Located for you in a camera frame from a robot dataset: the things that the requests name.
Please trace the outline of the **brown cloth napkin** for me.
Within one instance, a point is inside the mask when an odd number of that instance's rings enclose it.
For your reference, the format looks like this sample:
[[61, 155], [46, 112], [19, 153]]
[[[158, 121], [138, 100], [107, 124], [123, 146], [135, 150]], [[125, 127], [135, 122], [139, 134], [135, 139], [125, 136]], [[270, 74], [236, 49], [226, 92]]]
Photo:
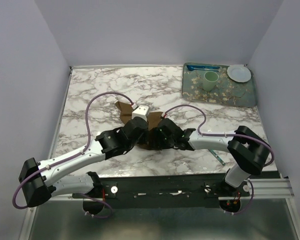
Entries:
[[148, 131], [142, 138], [139, 139], [138, 146], [145, 150], [161, 150], [162, 146], [159, 146], [159, 141], [156, 139], [156, 130], [162, 120], [162, 111], [150, 111], [146, 106], [139, 106], [133, 109], [130, 103], [124, 103], [117, 101], [115, 106], [120, 112], [120, 120], [126, 124], [128, 121], [141, 118], [147, 122]]

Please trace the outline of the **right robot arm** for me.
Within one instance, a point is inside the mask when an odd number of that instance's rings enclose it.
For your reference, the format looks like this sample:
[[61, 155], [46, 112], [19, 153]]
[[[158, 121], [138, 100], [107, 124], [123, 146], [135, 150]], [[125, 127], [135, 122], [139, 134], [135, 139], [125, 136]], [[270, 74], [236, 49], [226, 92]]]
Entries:
[[225, 133], [200, 133], [194, 128], [185, 130], [165, 118], [149, 134], [152, 149], [182, 151], [214, 150], [230, 153], [235, 164], [224, 175], [219, 189], [233, 193], [250, 176], [259, 176], [266, 166], [272, 149], [250, 128], [239, 126]]

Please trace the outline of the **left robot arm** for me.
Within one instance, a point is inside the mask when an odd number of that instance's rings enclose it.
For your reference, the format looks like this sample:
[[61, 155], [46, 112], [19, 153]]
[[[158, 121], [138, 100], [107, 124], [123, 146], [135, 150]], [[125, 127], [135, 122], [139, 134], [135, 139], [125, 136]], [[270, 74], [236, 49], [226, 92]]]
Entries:
[[85, 166], [127, 154], [148, 131], [141, 117], [129, 120], [123, 127], [103, 131], [86, 145], [62, 156], [37, 162], [27, 159], [21, 168], [17, 190], [23, 192], [26, 207], [37, 207], [63, 189], [60, 180]]

